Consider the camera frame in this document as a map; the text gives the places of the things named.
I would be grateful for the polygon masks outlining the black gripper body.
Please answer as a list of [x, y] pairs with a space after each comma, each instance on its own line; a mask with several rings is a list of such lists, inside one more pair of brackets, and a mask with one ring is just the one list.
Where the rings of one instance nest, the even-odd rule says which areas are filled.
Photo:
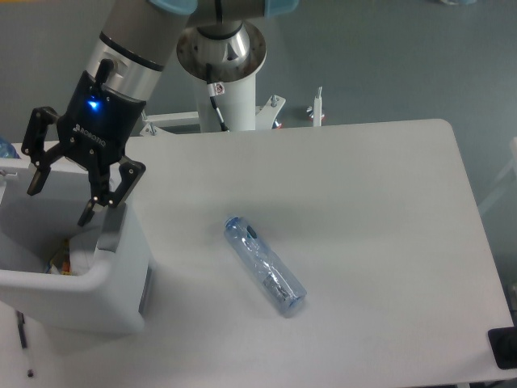
[[57, 121], [56, 158], [67, 158], [83, 169], [100, 170], [122, 162], [134, 175], [145, 165], [125, 157], [125, 145], [141, 115], [145, 101], [115, 93], [83, 72], [66, 112]]

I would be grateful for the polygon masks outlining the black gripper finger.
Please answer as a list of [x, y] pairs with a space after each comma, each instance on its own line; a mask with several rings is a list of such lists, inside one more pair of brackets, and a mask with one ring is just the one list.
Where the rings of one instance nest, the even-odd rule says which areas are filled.
[[88, 180], [90, 183], [90, 199], [78, 220], [79, 226], [88, 224], [97, 208], [116, 208], [123, 204], [132, 190], [136, 187], [139, 180], [146, 171], [146, 166], [142, 162], [134, 161], [125, 156], [119, 160], [120, 183], [114, 191], [111, 190], [111, 166], [101, 165], [99, 158], [94, 156], [90, 164], [86, 167]]
[[39, 107], [32, 110], [23, 138], [22, 153], [28, 156], [36, 168], [27, 189], [29, 196], [39, 194], [50, 174], [51, 165], [63, 156], [64, 148], [58, 143], [48, 151], [44, 149], [48, 127], [58, 122], [59, 115], [51, 107]]

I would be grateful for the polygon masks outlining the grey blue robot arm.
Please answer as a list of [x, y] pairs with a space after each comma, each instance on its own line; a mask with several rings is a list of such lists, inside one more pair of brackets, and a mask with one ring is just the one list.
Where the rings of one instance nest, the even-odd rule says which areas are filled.
[[228, 103], [232, 83], [262, 67], [266, 45], [254, 18], [294, 11], [295, 1], [117, 1], [63, 115], [35, 108], [22, 151], [36, 172], [27, 190], [40, 193], [52, 165], [67, 158], [87, 171], [90, 199], [79, 225], [96, 210], [124, 203], [145, 173], [125, 146], [170, 57], [201, 82], [214, 124], [204, 131], [254, 127], [255, 105]]

